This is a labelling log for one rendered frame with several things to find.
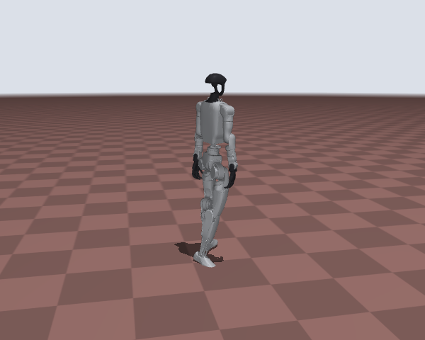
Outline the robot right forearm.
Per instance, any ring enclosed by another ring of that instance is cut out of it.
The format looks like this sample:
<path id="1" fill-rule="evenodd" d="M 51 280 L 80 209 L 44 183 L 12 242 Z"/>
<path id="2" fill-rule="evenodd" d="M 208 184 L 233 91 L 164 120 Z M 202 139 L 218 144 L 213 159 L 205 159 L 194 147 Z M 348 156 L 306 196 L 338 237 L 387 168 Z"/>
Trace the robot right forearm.
<path id="1" fill-rule="evenodd" d="M 227 150 L 227 159 L 229 162 L 228 167 L 230 167 L 230 164 L 234 164 L 234 170 L 238 167 L 237 156 L 235 152 L 235 142 L 236 137 L 234 135 L 230 135 L 229 144 L 225 147 L 225 149 Z"/>

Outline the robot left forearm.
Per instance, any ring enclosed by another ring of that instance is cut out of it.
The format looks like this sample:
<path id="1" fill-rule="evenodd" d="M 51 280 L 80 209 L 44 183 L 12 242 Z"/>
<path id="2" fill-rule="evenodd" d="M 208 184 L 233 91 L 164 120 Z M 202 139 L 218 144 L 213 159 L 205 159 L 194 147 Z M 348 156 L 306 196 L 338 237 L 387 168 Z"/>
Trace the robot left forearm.
<path id="1" fill-rule="evenodd" d="M 198 160 L 199 160 L 200 158 L 202 158 L 203 138 L 201 136 L 198 136 L 196 133 L 195 133 L 195 137 L 194 138 L 195 138 L 195 149 L 194 149 L 193 155 L 194 154 L 197 154 L 198 155 Z"/>

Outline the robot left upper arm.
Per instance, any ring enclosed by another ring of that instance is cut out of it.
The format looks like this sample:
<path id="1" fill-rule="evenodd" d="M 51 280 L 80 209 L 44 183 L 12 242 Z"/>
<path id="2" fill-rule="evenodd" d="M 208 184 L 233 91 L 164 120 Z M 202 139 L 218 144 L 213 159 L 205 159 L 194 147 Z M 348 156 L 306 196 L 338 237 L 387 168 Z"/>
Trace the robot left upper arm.
<path id="1" fill-rule="evenodd" d="M 198 135 L 198 136 L 201 136 L 202 137 L 202 135 L 201 135 L 201 131 L 200 131 L 200 105 L 201 105 L 201 103 L 202 103 L 202 101 L 201 102 L 198 102 L 197 104 L 196 104 L 196 111 L 197 111 L 197 116 L 196 116 L 196 130 L 195 130 L 195 133 Z"/>

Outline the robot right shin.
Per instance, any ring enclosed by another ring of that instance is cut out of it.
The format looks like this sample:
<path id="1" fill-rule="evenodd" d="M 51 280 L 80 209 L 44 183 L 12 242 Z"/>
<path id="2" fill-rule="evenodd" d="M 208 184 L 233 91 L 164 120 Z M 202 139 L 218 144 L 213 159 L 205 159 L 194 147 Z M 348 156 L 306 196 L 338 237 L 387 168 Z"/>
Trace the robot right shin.
<path id="1" fill-rule="evenodd" d="M 204 256 L 207 256 L 207 252 L 210 247 L 211 241 L 213 240 L 215 236 L 217 226 L 219 224 L 219 220 L 220 220 L 220 216 L 217 216 L 214 221 L 212 210 L 205 211 L 205 218 L 203 220 L 202 232 L 201 232 L 202 241 L 201 241 L 200 253 L 199 253 L 199 255 L 201 254 L 200 256 L 202 256 L 203 258 Z"/>

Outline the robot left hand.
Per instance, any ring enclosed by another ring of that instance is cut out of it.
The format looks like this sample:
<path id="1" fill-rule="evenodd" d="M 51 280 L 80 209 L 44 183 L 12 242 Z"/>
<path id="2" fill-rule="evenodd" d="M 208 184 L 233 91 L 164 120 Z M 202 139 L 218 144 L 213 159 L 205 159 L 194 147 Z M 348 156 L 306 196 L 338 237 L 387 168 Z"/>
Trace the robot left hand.
<path id="1" fill-rule="evenodd" d="M 201 177 L 200 177 L 200 175 L 199 175 L 199 170 L 200 170 L 200 168 L 199 168 L 199 166 L 198 166 L 198 155 L 197 154 L 194 154 L 193 155 L 193 161 L 194 161 L 194 163 L 193 163 L 193 167 L 192 167 L 192 176 L 194 177 L 194 178 L 196 178 L 196 179 L 202 179 Z M 202 170 L 200 170 L 200 172 L 201 173 L 203 173 L 202 172 Z"/>

